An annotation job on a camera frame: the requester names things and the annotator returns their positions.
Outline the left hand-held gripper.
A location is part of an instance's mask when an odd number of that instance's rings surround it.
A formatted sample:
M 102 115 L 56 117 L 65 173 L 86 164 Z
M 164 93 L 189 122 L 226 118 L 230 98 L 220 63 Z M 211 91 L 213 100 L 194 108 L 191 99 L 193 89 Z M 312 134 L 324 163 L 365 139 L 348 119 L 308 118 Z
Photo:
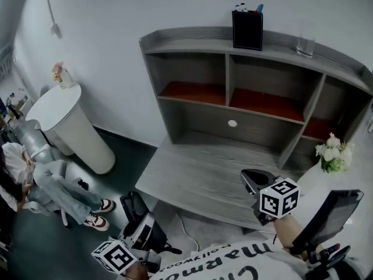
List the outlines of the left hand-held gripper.
M 161 257 L 145 244 L 149 241 L 155 224 L 154 215 L 147 213 L 133 234 L 124 239 L 111 239 L 101 243 L 92 253 L 108 272 L 123 275 L 134 265 L 142 263 L 149 272 L 155 274 L 161 266 Z

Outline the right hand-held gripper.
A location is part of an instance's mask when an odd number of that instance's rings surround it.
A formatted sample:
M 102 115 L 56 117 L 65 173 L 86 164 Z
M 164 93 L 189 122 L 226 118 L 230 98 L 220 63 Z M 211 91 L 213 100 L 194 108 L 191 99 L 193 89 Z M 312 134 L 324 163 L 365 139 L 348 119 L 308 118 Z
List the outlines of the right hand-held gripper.
M 276 177 L 258 169 L 243 169 L 240 176 L 243 185 L 256 200 L 252 209 L 261 226 L 296 209 L 300 187 L 292 179 Z

